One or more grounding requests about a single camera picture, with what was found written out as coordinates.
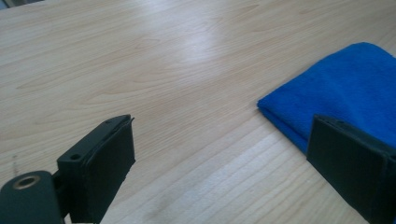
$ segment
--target screw hole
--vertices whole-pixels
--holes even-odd
[[[71,160],[75,161],[78,160],[81,156],[78,154],[74,154],[73,156],[70,157]]]
[[[38,175],[29,175],[26,176],[14,184],[14,189],[27,189],[32,187],[35,183],[37,183],[40,180],[40,176]]]

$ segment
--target wood grain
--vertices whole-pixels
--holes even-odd
[[[396,2],[49,0],[0,11],[0,185],[104,119],[137,163],[103,223],[365,223],[257,110],[356,42],[396,55]]]

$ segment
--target blue towel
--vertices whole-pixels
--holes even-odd
[[[368,43],[322,59],[258,102],[303,153],[314,114],[342,119],[396,147],[396,59]]]

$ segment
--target light wood surface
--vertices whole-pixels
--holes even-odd
[[[320,58],[396,55],[394,0],[64,0],[0,11],[0,185],[131,114],[103,223],[365,223],[256,108]]]

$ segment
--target blue microfiber cloth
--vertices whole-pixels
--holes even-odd
[[[342,49],[271,92],[260,111],[303,153],[314,114],[396,147],[396,59],[369,43]]]

